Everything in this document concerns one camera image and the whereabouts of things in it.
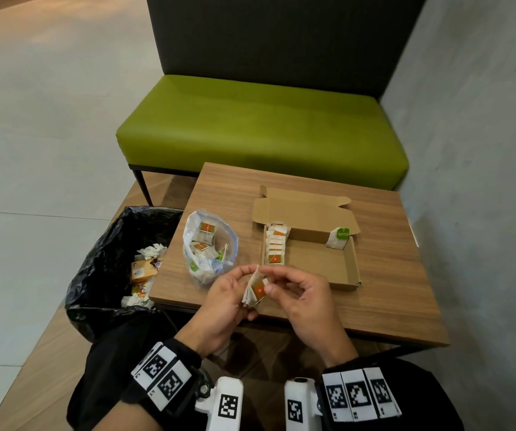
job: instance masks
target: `white device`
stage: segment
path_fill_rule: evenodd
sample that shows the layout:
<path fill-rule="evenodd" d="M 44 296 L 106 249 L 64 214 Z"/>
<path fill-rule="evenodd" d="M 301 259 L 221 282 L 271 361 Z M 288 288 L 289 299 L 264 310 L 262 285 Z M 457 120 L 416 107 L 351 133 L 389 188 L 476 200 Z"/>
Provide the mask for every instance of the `white device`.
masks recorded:
<path fill-rule="evenodd" d="M 208 398 L 199 398 L 195 410 L 208 415 L 206 431 L 239 431 L 244 385 L 239 379 L 220 377 Z"/>
<path fill-rule="evenodd" d="M 284 386 L 286 431 L 322 431 L 322 412 L 311 378 L 294 378 Z"/>

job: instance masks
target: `cardboard box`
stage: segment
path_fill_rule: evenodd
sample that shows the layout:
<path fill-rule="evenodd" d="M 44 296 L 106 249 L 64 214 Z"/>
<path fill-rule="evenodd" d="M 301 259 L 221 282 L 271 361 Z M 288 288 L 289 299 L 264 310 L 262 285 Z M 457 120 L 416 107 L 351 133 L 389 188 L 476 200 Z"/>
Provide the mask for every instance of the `cardboard box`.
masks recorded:
<path fill-rule="evenodd" d="M 160 262 L 157 259 L 133 261 L 130 277 L 133 282 L 143 282 L 158 274 Z"/>
<path fill-rule="evenodd" d="M 343 209 L 346 196 L 310 194 L 260 186 L 264 198 L 254 200 L 252 219 L 258 224 L 283 222 L 291 227 L 286 242 L 285 264 L 324 275 L 333 289 L 355 290 L 361 283 L 352 235 L 360 232 L 353 213 Z M 343 250 L 327 248 L 330 233 L 348 228 L 350 237 Z M 266 227 L 262 240 L 264 260 Z"/>

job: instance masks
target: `trash bin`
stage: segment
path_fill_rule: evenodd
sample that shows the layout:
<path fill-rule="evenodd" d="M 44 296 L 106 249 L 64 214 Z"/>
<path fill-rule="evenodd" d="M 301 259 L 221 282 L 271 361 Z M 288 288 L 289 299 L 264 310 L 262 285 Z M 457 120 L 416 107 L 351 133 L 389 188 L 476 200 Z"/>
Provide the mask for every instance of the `trash bin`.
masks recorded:
<path fill-rule="evenodd" d="M 122 308 L 131 295 L 130 265 L 137 250 L 154 243 L 170 245 L 182 210 L 165 207 L 126 207 L 90 250 L 68 286 L 66 314 L 90 342 L 131 318 L 158 313 L 156 307 Z"/>

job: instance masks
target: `light gray floor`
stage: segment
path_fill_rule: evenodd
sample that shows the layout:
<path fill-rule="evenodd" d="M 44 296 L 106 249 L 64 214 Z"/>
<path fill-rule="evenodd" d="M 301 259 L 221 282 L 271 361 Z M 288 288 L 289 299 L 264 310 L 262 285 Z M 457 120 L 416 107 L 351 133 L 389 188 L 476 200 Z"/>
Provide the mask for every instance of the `light gray floor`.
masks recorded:
<path fill-rule="evenodd" d="M 115 131 L 161 76 L 146 0 L 0 11 L 0 401 L 133 182 Z"/>

